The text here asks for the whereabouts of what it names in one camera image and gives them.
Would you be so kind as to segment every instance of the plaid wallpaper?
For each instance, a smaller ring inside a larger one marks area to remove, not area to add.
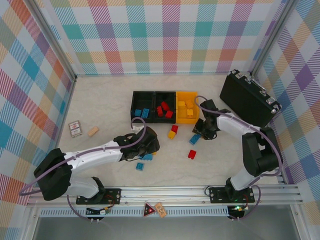
[[[260,42],[269,36],[268,26],[278,17],[281,4],[281,0],[37,2],[73,68],[87,75],[247,70]]]
[[[258,78],[282,104],[272,122],[290,183],[298,184],[309,229],[320,234],[320,2],[301,0]]]
[[[0,240],[15,240],[18,191],[55,146],[71,79],[22,0],[0,0]]]
[[[269,36],[270,36],[272,30],[275,28],[277,20],[280,17],[287,1],[288,0],[281,0],[281,3],[279,4],[279,6],[274,14],[272,21],[270,22],[270,25],[269,25],[267,31],[265,32],[262,41],[259,44],[258,50],[255,52],[255,55],[253,57],[253,61],[251,62],[250,67],[247,69],[248,72],[253,70],[258,58],[260,57],[260,53],[263,50],[263,48],[266,46],[267,40],[269,39]]]

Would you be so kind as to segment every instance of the mounting plate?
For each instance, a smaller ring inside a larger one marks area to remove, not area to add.
[[[120,199],[121,199],[121,189],[120,188],[106,188],[105,189],[105,194],[110,195],[114,199],[114,205],[119,205],[120,204]],[[90,198],[85,198],[83,196],[77,197],[75,204],[77,205],[110,205],[112,202],[110,202],[109,197],[103,197],[102,200],[98,203],[94,203],[92,199]]]
[[[243,194],[248,197],[248,203],[255,202],[255,196],[252,188],[247,188],[242,191],[244,191]],[[210,203],[212,204],[234,204],[234,203],[245,204],[247,202],[247,199],[245,197],[238,199],[238,201],[230,201],[224,187],[210,187],[209,195],[210,195]]]

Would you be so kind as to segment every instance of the white floor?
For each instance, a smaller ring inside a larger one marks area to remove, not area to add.
[[[59,147],[63,152],[79,151],[102,145],[131,133],[130,107],[133,91],[197,91],[213,99],[219,109],[228,108],[219,94],[225,75],[133,75],[80,77],[75,85]],[[79,120],[83,135],[72,138],[68,123]],[[93,137],[87,132],[100,131]],[[242,167],[241,143],[225,132],[214,140],[189,143],[193,124],[179,124],[178,134],[170,140],[171,124],[149,124],[158,135],[160,150],[152,161],[107,163],[82,172],[80,176],[98,177],[105,186],[204,186],[224,185]],[[194,160],[188,158],[195,150]],[[145,163],[143,171],[136,170]],[[276,184],[276,177],[265,177],[259,184]]]

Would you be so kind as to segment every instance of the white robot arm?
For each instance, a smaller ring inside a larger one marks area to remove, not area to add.
[[[38,181],[43,198],[47,201],[62,195],[82,196],[98,203],[104,197],[105,188],[97,177],[81,178],[77,174],[102,164],[127,161],[137,156],[157,152],[160,149],[157,134],[146,127],[133,128],[135,133],[118,136],[112,141],[98,147],[77,152],[62,153],[60,148],[53,149],[35,169],[37,178],[52,166],[67,159],[72,159],[56,168]]]
[[[242,142],[243,168],[226,181],[225,190],[231,201],[242,197],[242,190],[252,186],[263,174],[271,172],[279,167],[278,158],[268,144],[253,129],[259,130],[266,135],[280,152],[274,131],[269,127],[260,128],[258,126],[243,126],[235,121],[235,116],[227,109],[218,110],[212,99],[200,104],[206,110],[222,113],[214,114],[202,111],[205,121],[199,119],[194,126],[193,132],[202,135],[205,140],[213,140],[217,137],[218,131],[225,131]]]

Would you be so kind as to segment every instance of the wooden block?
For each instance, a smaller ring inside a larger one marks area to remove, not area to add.
[[[90,131],[88,131],[88,136],[92,137],[99,131],[99,128],[97,126],[94,126]]]
[[[161,202],[158,202],[154,207],[161,218],[164,218],[165,216],[167,216],[167,212],[165,208],[162,206]]]

